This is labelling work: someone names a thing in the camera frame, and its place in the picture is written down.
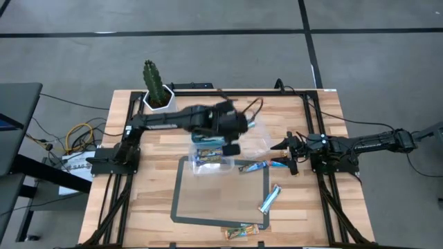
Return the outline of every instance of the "clear plastic bag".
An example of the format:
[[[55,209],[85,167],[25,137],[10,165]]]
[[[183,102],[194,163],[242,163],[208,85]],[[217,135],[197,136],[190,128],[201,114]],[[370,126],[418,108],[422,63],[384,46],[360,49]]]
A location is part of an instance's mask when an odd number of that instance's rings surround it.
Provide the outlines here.
[[[219,145],[196,145],[191,144],[189,147],[189,166],[194,175],[206,174],[223,174],[230,172],[234,166],[235,161],[231,157],[221,156],[217,162],[201,163],[197,159],[198,149],[216,149],[221,148]]]
[[[246,116],[250,118],[252,115],[247,113]],[[260,114],[255,117],[254,122],[255,126],[249,128],[248,132],[242,134],[239,138],[242,157],[249,160],[266,155],[273,146],[271,136]]]

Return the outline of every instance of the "white pot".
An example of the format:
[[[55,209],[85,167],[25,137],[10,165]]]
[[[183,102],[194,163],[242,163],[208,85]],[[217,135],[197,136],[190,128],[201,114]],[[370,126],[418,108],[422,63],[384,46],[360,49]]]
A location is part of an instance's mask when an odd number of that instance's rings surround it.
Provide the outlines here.
[[[163,85],[163,88],[171,93],[171,99],[169,100],[169,103],[165,105],[164,107],[160,108],[152,108],[149,103],[147,102],[147,98],[150,95],[150,92],[146,92],[145,97],[143,98],[143,102],[153,113],[170,113],[170,112],[176,112],[177,111],[177,104],[175,102],[175,94],[169,87],[166,85]]]

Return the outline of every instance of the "cactus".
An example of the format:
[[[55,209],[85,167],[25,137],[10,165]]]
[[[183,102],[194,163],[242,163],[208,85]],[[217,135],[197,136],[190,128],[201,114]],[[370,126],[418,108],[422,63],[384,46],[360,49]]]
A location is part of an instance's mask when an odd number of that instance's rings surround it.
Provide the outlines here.
[[[163,88],[160,73],[155,64],[147,60],[143,68],[143,79],[149,91],[149,100],[155,107],[164,107],[168,104],[169,98]]]

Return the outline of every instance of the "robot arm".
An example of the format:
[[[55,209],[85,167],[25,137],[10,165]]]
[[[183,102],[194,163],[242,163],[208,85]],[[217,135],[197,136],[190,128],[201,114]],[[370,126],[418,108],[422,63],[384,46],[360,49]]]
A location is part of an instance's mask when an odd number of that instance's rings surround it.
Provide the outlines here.
[[[226,156],[240,153],[239,145],[232,145],[242,133],[248,131],[248,120],[235,110],[232,100],[214,106],[195,105],[176,113],[136,114],[125,127],[122,142],[116,145],[112,160],[118,164],[131,161],[138,150],[144,131],[158,129],[185,129],[199,135],[224,137]]]
[[[288,149],[289,157],[286,164],[291,174],[296,175],[297,158],[320,160],[322,165],[316,169],[328,172],[359,172],[358,155],[367,152],[388,150],[399,153],[409,153],[417,148],[413,135],[403,129],[396,129],[370,136],[344,138],[326,136],[325,134],[309,134],[307,137],[299,134],[292,136],[287,132],[287,138],[271,149]]]

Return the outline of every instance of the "black table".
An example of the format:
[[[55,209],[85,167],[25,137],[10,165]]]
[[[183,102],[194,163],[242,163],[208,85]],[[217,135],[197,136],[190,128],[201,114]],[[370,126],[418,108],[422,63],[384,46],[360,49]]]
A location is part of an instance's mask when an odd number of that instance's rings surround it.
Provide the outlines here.
[[[23,185],[25,176],[84,193],[89,193],[91,189],[89,181],[18,154],[41,90],[40,83],[0,84],[0,113],[24,126],[23,129],[0,131],[0,242],[18,196],[30,198],[33,204],[37,184],[34,187]],[[16,241],[26,238],[32,215],[33,211],[28,208]]]

